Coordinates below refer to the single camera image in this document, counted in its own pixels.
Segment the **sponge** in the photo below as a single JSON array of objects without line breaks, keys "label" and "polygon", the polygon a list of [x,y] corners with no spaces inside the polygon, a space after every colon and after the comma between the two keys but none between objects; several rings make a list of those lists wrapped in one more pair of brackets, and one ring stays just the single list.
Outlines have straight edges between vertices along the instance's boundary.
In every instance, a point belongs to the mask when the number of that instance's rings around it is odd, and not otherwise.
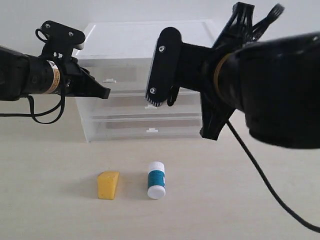
[{"label": "sponge", "polygon": [[105,171],[96,178],[99,199],[115,199],[118,178],[118,171]]}]

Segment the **white tabletop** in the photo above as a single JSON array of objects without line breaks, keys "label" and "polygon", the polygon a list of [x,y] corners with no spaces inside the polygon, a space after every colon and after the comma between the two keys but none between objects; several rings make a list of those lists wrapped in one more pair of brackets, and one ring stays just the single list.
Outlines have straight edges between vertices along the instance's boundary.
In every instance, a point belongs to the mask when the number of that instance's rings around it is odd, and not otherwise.
[{"label": "white tabletop", "polygon": [[[53,105],[51,100],[38,101],[39,109]],[[26,106],[1,103],[3,111]],[[241,113],[232,121],[284,201],[320,225],[320,152],[267,146],[249,137]],[[227,129],[218,142],[85,143],[75,101],[69,99],[57,124],[1,119],[0,136],[1,240],[319,237],[279,207]],[[147,197],[151,161],[166,167],[167,194],[160,200]],[[96,177],[107,170],[120,172],[112,201],[97,199]]]}]

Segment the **orange ring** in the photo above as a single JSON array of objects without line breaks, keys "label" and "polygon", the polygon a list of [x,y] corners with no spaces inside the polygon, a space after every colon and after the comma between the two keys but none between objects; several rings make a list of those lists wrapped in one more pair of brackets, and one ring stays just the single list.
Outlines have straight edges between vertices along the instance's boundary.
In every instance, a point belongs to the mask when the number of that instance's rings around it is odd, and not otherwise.
[{"label": "orange ring", "polygon": [[228,57],[231,55],[231,53],[228,53],[227,55],[225,55],[221,60],[220,62],[217,64],[215,70],[214,70],[214,74],[213,74],[213,84],[214,84],[214,88],[215,88],[215,91],[216,93],[219,95],[219,97],[223,100],[223,97],[220,93],[220,90],[219,90],[219,73],[220,73],[220,70],[222,68],[222,65],[225,63],[225,61],[228,59]]}]

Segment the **plastic bottle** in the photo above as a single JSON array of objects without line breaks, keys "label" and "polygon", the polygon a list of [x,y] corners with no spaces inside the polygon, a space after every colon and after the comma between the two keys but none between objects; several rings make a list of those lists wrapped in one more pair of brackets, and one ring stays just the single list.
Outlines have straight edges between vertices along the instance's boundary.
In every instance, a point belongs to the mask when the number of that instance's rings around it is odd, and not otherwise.
[{"label": "plastic bottle", "polygon": [[166,195],[165,165],[160,161],[149,164],[147,194],[151,199],[160,199]]}]

